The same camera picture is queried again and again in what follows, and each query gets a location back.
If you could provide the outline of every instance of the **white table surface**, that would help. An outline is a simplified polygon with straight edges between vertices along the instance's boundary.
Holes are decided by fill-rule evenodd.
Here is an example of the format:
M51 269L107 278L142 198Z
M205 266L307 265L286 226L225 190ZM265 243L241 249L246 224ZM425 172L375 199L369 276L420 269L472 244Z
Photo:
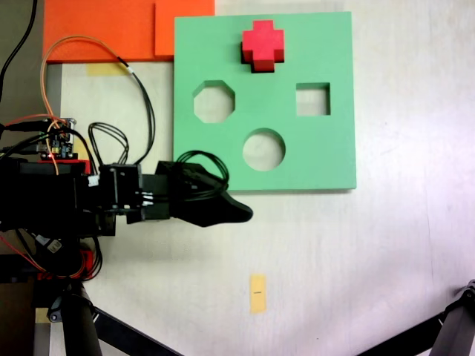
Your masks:
M475 2L217 0L218 15L334 10L353 13L358 188L234 194L255 212L240 225L119 219L85 285L98 307L187 356L355 355L475 277ZM171 159L173 65L133 67L157 112L151 173ZM84 134L92 121L127 130L142 153L129 78L64 65L61 108ZM263 314L249 312L254 273L267 278ZM52 355L61 344L54 326Z

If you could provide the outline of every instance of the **shape sorter board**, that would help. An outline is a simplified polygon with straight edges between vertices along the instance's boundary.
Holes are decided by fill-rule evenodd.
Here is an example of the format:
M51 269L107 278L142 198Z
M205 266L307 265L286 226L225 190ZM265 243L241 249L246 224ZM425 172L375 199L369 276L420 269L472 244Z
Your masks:
M243 31L256 20L284 30L285 60L273 73L253 73L242 62ZM194 98L217 85L234 96L234 111L223 122L205 123L194 113ZM326 88L328 112L299 116L300 88ZM256 171L243 158L244 142L260 131L285 145L283 161L271 171ZM355 188L351 14L177 18L174 158L189 150L220 157L233 191ZM216 172L206 159L194 162Z

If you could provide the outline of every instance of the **red foam block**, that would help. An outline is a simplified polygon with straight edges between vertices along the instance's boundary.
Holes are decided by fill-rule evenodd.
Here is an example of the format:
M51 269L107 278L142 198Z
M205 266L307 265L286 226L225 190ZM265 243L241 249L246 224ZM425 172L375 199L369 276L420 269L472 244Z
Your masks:
M284 30L275 30L273 20L256 20L252 30L243 31L243 60L255 72L273 72L284 61Z

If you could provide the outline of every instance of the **metal stand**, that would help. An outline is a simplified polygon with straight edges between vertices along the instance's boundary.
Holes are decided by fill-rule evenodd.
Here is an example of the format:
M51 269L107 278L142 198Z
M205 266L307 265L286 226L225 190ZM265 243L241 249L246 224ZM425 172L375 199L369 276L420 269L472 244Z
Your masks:
M67 356L102 356L99 340L130 356L182 356L95 308L77 280L68 281L47 315L52 323L62 321Z
M475 280L469 282L446 310L359 356L469 355L475 337Z
M31 277L36 279L38 273L39 270L21 256L0 256L0 283L26 282ZM102 356L99 340L130 356L182 356L94 307L84 286L77 280L35 280L33 307L47 309L51 323L63 323L68 356ZM49 338L49 325L36 324L35 339ZM35 356L49 355L49 339L47 343L41 341L35 340Z

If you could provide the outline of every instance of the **black tripod leg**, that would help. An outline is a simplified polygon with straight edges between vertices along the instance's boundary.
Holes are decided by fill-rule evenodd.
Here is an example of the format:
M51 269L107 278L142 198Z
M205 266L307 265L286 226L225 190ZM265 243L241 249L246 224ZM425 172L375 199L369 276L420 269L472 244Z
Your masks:
M469 355L475 336L473 313L464 305L450 311L430 356Z
M367 350L359 356L416 356L430 349L442 327L440 313L411 329Z
M100 340L130 356L182 356L98 308L96 330Z
M102 356L87 300L66 297L62 302L61 316L67 356Z

